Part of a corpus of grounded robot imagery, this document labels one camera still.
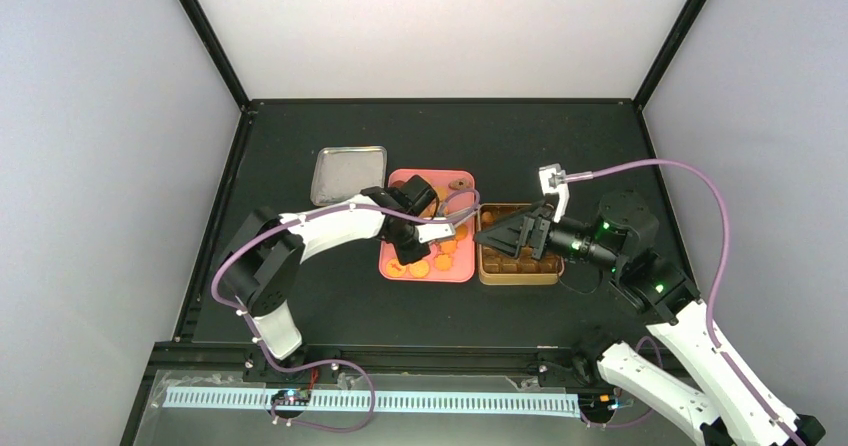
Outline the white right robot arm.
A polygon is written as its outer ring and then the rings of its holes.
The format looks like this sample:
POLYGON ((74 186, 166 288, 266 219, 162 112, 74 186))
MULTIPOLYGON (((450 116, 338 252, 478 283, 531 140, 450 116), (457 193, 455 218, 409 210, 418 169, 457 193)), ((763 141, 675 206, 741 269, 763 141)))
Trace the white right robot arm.
POLYGON ((539 201, 496 219, 474 236, 503 256, 555 254, 608 278, 613 298, 674 355, 689 386, 635 348, 595 331, 569 358, 572 376, 630 392, 697 445, 816 445, 822 423, 794 412, 757 378, 708 321, 694 281, 654 248, 658 219, 633 191, 602 197, 593 222, 558 219, 539 201))

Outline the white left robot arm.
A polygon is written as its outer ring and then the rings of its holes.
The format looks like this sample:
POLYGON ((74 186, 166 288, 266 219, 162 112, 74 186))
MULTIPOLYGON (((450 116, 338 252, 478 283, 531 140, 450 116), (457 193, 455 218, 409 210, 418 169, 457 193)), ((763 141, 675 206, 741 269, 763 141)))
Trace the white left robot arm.
POLYGON ((313 256, 359 240, 390 244, 398 261, 417 262, 430 252, 425 226, 443 226, 424 217, 438 199, 433 186, 414 175, 399 187, 368 187, 339 203, 301 213, 255 211, 224 253, 210 290, 214 298, 245 316, 255 337, 275 359, 302 344, 289 298, 301 265, 313 256))

